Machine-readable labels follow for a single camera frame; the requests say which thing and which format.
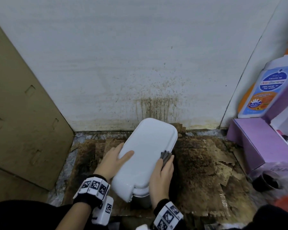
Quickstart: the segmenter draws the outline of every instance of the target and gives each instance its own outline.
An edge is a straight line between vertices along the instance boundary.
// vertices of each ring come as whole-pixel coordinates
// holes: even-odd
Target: purple box
[[[253,179],[264,170],[288,175],[288,143],[272,126],[288,132],[288,87],[261,118],[233,119],[227,139],[244,148],[245,170]]]

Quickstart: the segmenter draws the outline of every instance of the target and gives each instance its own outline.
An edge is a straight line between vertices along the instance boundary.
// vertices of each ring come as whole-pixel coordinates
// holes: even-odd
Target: container lid
[[[128,151],[134,151],[112,180],[115,193],[126,202],[133,195],[147,195],[149,179],[161,152],[171,152],[177,137],[176,128],[168,123],[153,118],[142,120],[119,153],[122,158]]]

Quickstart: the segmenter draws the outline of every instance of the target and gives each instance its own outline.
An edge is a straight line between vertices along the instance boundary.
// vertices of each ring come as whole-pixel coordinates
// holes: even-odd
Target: hand
[[[99,174],[107,179],[107,182],[113,178],[119,169],[123,166],[123,164],[128,161],[134,151],[127,152],[122,158],[118,159],[119,152],[121,151],[124,143],[121,143],[116,148],[111,148],[110,151],[106,153],[100,165],[96,168],[94,174]]]
[[[162,199],[169,199],[169,185],[173,176],[174,155],[168,160],[162,169],[163,160],[159,159],[149,181],[149,194],[153,209]]]

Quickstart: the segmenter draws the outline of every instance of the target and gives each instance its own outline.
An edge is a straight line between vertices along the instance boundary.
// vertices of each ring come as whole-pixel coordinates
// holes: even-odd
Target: white wall
[[[257,80],[265,64],[282,57],[288,48],[288,0],[281,0],[269,24],[260,38],[230,104],[222,120],[221,127],[227,127],[233,116],[237,115],[237,108],[243,95]]]
[[[279,1],[0,0],[0,26],[75,131],[216,128]]]

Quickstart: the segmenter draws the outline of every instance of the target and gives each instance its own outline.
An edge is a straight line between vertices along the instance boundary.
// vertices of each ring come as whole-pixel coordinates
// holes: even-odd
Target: dirty floor
[[[220,130],[186,133],[180,125],[175,127],[180,137],[173,149],[175,172],[171,198],[186,215],[189,228],[195,227],[196,218],[208,216],[223,224],[243,226],[250,222],[256,212],[250,197],[253,188],[234,156],[237,147],[227,142]],[[78,133],[49,203],[72,203],[73,195],[86,176],[96,169],[104,153],[130,135],[131,132]],[[132,222],[137,225],[154,219],[151,209],[137,209],[115,193],[109,195],[114,198],[112,220],[120,221],[121,225],[128,222],[127,229],[134,229]]]

